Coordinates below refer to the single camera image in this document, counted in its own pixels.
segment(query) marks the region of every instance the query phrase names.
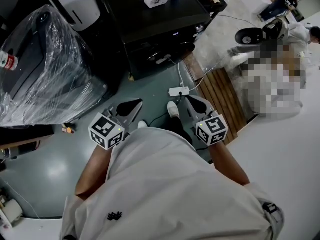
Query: white cable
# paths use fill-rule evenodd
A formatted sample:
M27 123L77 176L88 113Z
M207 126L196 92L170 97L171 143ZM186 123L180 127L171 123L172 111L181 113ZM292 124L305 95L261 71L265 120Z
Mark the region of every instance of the white cable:
M179 72L179 77L180 77L180 79L181 79L180 86L185 87L184 80L182 79L182 76L181 76L179 64L180 64L180 63L178 63L178 72Z
M4 180L4 178L2 178L0 176L0 178L4 181L5 184L7 184L9 186L9 188L11 188L19 197L21 197L28 205L30 205L30 207L32 208L34 214L36 215L36 217L38 218L38 220L40 220L38 214L36 213L34 207L31 205L31 203L29 203L26 199L24 199L24 197L22 195L20 195L17 191L14 190L14 188L12 186L10 186L10 184Z
M191 90L189 90L189 91L191 92L191 91L197 89L197 88L201 85L202 81L205 79L206 75L207 75L209 72L211 72L212 70L214 70L215 67L216 67L216 65L218 65L219 63L221 63L228 55L229 55L229 53L228 53L226 56L224 56L223 59L220 60L217 64L215 64L207 73L205 73L204 76L202 77L200 83L199 83L196 87L194 87L193 89L191 89Z

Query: white t-shirt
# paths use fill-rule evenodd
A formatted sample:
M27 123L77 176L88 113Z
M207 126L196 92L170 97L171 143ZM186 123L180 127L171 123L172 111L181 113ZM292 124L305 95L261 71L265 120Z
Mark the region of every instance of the white t-shirt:
M96 193L67 198L61 239L269 240L284 221L269 200L257 185L226 178L179 135L142 128L113 150Z

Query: cable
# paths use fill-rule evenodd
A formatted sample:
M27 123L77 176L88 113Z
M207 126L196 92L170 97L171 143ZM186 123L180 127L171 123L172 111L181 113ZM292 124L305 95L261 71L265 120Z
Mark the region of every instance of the cable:
M209 72L211 72L212 70L214 70L215 67L216 67L216 65L218 65L219 63L221 63L221 62L222 62L227 56L229 56L229 55L230 55L230 54L228 53L226 56L223 57L223 59L222 59L221 61L219 61L218 63L216 63L208 72L206 72L206 73L204 74L204 76L201 78L200 83L199 83L196 87L192 88L192 89L189 90L189 91L191 92L191 91L197 89L197 88L201 85L202 81L205 79L205 76L206 76Z
M24 197L23 197L22 195L20 195L17 191L15 191L14 188L13 188L12 186L10 186L10 184L9 184L7 181L4 180L4 178L2 178L1 176L0 176L0 178L1 178L1 180L4 181L5 184L7 184L7 185L9 186L10 189L13 190L13 192L15 192L19 197L21 197L21 198L32 208L34 214L36 215L36 217L38 218L38 220L40 220L38 214L36 213L34 207L31 205L31 203L29 203L26 199L24 199Z
M179 105L179 103L181 102L181 99L182 99L182 93L180 92L180 99L179 99L179 101L177 102L177 106ZM168 112L165 112L164 114L162 114L162 115L160 115L159 117L157 117L156 119L154 119L150 124L149 124L149 127L154 123L154 121L157 121L158 119L160 119L160 118L162 118L162 117L164 117L164 116L166 116L166 115L168 115Z
M179 72L179 77L181 79L181 83L180 83L180 86L182 85L182 87L185 87L185 84L184 84L184 80L182 79L182 76L181 76L181 72L180 72L180 67L179 67L180 63L178 63L178 72Z
M256 25L252 24L250 21L247 21L247 20L245 20L245 19L235 18L235 17L231 17L231 16L227 16L227 15L220 15L220 14L218 14L217 16L228 17L228 18L232 18L232 19L235 19L235 20L238 20L238 21L248 22L249 24L251 24L252 26L254 26L255 28L257 28Z

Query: power strip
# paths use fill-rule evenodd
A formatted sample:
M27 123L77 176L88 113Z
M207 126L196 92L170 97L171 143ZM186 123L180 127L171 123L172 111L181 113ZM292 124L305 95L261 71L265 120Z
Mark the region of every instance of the power strip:
M185 95L189 95L189 94L190 94L189 87L177 87L177 88L170 88L169 89L170 97L185 96Z

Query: bottle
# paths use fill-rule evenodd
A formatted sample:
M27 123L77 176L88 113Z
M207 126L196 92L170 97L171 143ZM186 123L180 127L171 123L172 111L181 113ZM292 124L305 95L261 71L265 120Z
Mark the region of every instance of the bottle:
M18 66L18 58L12 56L5 51L0 50L0 68L5 70L16 70Z

